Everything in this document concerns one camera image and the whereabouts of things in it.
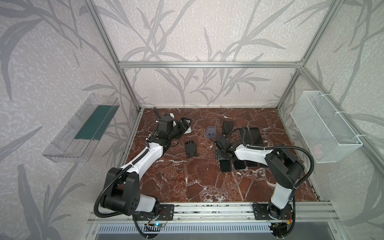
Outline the black phone white case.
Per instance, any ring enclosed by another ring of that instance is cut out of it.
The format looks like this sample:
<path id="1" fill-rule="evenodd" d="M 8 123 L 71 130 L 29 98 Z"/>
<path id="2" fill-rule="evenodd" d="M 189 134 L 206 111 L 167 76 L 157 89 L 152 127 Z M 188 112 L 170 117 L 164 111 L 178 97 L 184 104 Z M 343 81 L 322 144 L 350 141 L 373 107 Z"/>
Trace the black phone white case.
<path id="1" fill-rule="evenodd" d="M 249 168 L 259 166 L 259 163 L 257 163 L 257 162 L 253 162 L 253 161 L 245 161 L 245 162 L 246 162 L 247 167 L 249 167 Z"/>

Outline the large black phone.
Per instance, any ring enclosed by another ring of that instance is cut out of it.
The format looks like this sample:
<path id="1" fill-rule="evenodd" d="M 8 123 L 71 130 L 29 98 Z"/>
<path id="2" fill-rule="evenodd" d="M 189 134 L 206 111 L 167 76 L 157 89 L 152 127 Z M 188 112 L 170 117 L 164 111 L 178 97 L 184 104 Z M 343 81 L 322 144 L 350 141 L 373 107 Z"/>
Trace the large black phone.
<path id="1" fill-rule="evenodd" d="M 243 145 L 252 145 L 254 143 L 252 133 L 249 128 L 240 128 L 239 134 Z"/>

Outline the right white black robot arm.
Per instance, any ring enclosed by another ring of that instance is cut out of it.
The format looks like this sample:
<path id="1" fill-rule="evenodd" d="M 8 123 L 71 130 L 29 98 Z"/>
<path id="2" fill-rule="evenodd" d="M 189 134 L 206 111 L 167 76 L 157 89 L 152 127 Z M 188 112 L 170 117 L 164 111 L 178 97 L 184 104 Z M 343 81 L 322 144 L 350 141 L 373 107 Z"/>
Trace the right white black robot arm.
<path id="1" fill-rule="evenodd" d="M 306 181 L 305 166 L 291 151 L 295 146 L 260 147 L 245 144 L 232 145 L 226 137 L 215 141 L 218 155 L 226 160 L 259 163 L 270 169 L 276 185 L 266 211 L 272 219 L 280 219 L 296 189 Z"/>

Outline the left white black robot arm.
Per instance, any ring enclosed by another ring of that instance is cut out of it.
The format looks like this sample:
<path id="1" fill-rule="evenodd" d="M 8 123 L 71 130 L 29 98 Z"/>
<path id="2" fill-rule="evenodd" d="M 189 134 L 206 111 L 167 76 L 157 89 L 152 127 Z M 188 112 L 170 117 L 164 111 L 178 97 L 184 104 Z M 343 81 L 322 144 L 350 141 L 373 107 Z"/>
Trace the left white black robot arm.
<path id="1" fill-rule="evenodd" d="M 145 148 L 127 164 L 108 171 L 104 188 L 94 205 L 97 217 L 144 214 L 155 218 L 160 214 L 159 200 L 141 194 L 140 180 L 171 147 L 172 141 L 187 133 L 192 120 L 182 117 L 177 121 L 171 114 L 166 114 L 158 117 L 156 123 L 156 129 L 146 139 Z"/>

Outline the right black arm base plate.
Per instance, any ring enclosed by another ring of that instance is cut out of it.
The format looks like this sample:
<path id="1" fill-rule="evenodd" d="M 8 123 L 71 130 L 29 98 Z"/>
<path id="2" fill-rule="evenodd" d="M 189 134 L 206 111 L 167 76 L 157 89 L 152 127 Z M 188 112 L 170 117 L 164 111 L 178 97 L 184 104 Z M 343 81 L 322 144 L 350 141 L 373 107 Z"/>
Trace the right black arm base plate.
<path id="1" fill-rule="evenodd" d="M 279 209 L 272 203 L 261 204 L 255 202 L 252 204 L 252 208 L 256 220 L 288 221 L 292 219 L 294 213 L 290 204 L 287 204 L 283 209 Z"/>

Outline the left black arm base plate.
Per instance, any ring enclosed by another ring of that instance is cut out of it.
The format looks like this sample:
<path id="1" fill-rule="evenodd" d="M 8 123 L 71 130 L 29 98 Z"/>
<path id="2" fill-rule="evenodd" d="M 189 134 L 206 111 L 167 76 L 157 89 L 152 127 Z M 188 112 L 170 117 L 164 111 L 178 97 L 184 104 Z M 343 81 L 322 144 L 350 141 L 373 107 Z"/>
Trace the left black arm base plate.
<path id="1" fill-rule="evenodd" d="M 159 210 L 154 213 L 139 212 L 135 215 L 137 221 L 149 221 L 155 219 L 156 221 L 172 221 L 175 213 L 175 205 L 173 204 L 160 204 Z"/>

